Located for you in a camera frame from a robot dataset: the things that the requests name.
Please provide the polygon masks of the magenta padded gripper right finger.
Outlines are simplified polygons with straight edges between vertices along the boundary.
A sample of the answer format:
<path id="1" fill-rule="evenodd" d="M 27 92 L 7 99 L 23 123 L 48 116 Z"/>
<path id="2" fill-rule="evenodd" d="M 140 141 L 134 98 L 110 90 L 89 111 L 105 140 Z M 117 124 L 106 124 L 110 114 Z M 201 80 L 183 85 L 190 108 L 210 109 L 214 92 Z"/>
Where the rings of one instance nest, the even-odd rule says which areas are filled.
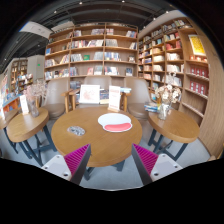
<path id="1" fill-rule="evenodd" d="M 132 145 L 132 156 L 143 185 L 148 185 L 182 169 L 168 155 L 157 155 L 136 144 Z"/>

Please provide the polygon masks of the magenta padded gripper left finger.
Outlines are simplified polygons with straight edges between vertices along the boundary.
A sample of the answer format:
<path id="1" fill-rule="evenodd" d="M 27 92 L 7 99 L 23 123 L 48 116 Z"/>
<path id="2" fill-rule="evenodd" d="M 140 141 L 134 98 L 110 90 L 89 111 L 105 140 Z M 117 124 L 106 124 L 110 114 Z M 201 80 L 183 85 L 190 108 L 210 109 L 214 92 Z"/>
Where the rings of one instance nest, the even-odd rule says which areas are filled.
<path id="1" fill-rule="evenodd" d="M 79 185 L 91 155 L 91 145 L 84 145 L 65 156 L 56 155 L 42 169 Z"/>

